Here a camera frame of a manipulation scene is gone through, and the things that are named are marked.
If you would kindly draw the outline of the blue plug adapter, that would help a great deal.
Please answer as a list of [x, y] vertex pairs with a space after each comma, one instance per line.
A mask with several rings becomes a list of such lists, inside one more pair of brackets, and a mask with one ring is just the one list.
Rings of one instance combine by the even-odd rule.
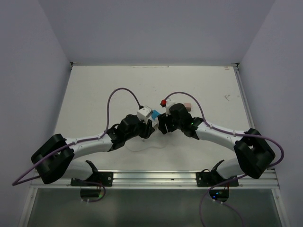
[[151, 117], [152, 117], [153, 120], [156, 120], [159, 115], [160, 115], [160, 113], [158, 111], [153, 110], [152, 114], [151, 114]]

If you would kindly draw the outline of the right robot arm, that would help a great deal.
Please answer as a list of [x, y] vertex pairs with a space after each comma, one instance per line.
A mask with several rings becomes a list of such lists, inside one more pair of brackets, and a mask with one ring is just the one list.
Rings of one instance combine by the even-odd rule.
[[238, 175], [258, 179], [276, 157], [256, 129], [239, 132], [239, 136], [237, 132], [227, 134], [223, 129], [217, 131], [207, 126], [204, 119], [192, 117], [181, 103], [173, 104], [157, 118], [162, 134], [180, 130], [187, 137], [213, 142], [235, 152], [236, 158], [221, 160], [210, 171], [213, 184], [218, 186]]

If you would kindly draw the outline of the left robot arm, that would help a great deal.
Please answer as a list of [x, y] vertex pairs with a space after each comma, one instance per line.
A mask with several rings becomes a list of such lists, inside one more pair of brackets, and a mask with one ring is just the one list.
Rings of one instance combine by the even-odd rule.
[[91, 138], [66, 139], [61, 134], [55, 134], [32, 155], [31, 161], [44, 184], [64, 177], [81, 179], [92, 186], [98, 181], [96, 168], [90, 161], [76, 163], [76, 159], [120, 149], [136, 136], [147, 139], [155, 132], [155, 125], [152, 119], [140, 120], [136, 115], [129, 114], [105, 134]]

